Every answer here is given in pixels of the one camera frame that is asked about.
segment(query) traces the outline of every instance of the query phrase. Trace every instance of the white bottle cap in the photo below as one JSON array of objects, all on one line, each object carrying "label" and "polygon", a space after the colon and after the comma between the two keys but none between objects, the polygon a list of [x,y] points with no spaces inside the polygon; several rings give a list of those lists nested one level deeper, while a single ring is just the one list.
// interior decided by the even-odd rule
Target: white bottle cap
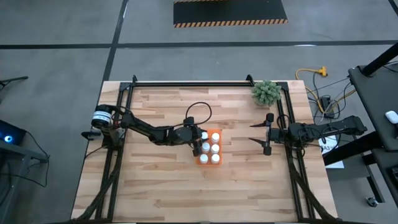
[{"label": "white bottle cap", "polygon": [[207,134],[207,132],[202,132],[201,133],[201,138],[202,138],[202,140],[208,139],[209,135]]},{"label": "white bottle cap", "polygon": [[217,144],[211,146],[211,153],[217,154],[220,151],[220,147]]},{"label": "white bottle cap", "polygon": [[217,164],[217,163],[219,163],[220,162],[220,156],[218,155],[218,154],[214,154],[212,157],[211,157],[211,163],[212,164]]},{"label": "white bottle cap", "polygon": [[218,133],[214,133],[211,136],[211,141],[213,142],[213,144],[217,144],[219,140],[220,140],[220,135]]},{"label": "white bottle cap", "polygon": [[207,142],[203,143],[203,144],[201,145],[201,151],[202,151],[203,153],[209,152],[209,151],[210,151],[210,144],[208,144]]},{"label": "white bottle cap", "polygon": [[207,161],[209,161],[209,158],[207,157],[206,154],[202,154],[202,155],[200,155],[199,160],[200,160],[200,163],[201,163],[201,164],[206,164]]}]

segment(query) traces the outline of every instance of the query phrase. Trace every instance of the caster wheel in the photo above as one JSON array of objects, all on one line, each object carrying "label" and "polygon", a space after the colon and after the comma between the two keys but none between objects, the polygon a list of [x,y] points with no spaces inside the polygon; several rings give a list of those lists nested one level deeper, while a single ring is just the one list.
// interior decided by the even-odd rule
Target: caster wheel
[{"label": "caster wheel", "polygon": [[378,203],[379,203],[379,202],[377,202],[377,200],[374,197],[367,198],[366,202],[368,203],[368,205],[370,207],[376,207],[378,205]]}]

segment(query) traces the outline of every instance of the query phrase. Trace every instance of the paper sheet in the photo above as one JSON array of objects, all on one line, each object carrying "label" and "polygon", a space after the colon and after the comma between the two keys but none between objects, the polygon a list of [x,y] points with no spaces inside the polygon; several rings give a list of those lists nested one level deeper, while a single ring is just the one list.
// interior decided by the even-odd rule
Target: paper sheet
[{"label": "paper sheet", "polygon": [[[326,144],[322,142],[322,139],[319,139],[319,146],[323,149],[322,155],[330,152],[337,145],[336,136],[326,137]],[[344,169],[343,161],[335,162],[334,164],[330,164],[326,166],[327,169]]]}]

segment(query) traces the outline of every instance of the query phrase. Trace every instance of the concrete floor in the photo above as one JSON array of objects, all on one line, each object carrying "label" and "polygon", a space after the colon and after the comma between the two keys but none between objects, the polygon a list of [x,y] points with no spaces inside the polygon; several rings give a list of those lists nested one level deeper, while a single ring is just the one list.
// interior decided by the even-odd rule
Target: concrete floor
[{"label": "concrete floor", "polygon": [[[130,0],[120,43],[209,41],[397,40],[398,17],[387,0],[282,0],[289,24],[174,29],[171,0]],[[122,0],[0,0],[0,45],[110,44]],[[327,66],[317,86],[345,78],[350,67],[370,62],[389,45],[319,47],[191,47],[118,49],[110,80],[291,80],[299,68]],[[0,78],[28,75],[0,92],[0,119],[29,130],[51,155],[49,184],[25,183],[10,223],[69,219],[86,149],[80,133],[90,128],[109,49],[0,50]],[[312,74],[301,73],[313,88]],[[322,89],[337,95],[347,84]],[[373,126],[357,95],[347,99],[341,118],[355,114]],[[386,199],[376,208],[366,179],[331,179],[339,217],[356,222],[394,223],[397,207],[382,177]],[[44,179],[45,166],[29,177]]]}]

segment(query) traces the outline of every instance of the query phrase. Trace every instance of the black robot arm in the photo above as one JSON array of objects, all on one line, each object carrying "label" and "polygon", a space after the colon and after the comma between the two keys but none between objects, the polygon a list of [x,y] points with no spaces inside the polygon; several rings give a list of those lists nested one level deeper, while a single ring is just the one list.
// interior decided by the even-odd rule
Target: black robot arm
[{"label": "black robot arm", "polygon": [[357,116],[349,116],[341,121],[335,121],[329,124],[305,124],[292,123],[287,129],[270,128],[274,115],[267,114],[267,119],[262,124],[256,124],[251,127],[267,127],[266,141],[250,138],[258,142],[264,149],[264,154],[271,154],[271,141],[280,144],[287,144],[290,147],[303,148],[306,144],[323,139],[336,134],[354,134],[362,135],[368,129],[363,125],[361,119]]},{"label": "black robot arm", "polygon": [[[118,125],[112,123],[113,113],[121,115]],[[145,121],[136,118],[131,111],[122,111],[117,106],[112,105],[97,106],[91,125],[101,130],[106,144],[117,144],[119,142],[119,136],[114,131],[115,129],[128,128],[147,136],[151,142],[158,146],[189,144],[193,148],[194,156],[199,156],[200,154],[201,134],[205,132],[194,123],[193,117],[187,117],[182,124],[176,125],[182,126],[181,128],[174,129],[176,126],[153,127]]]}]

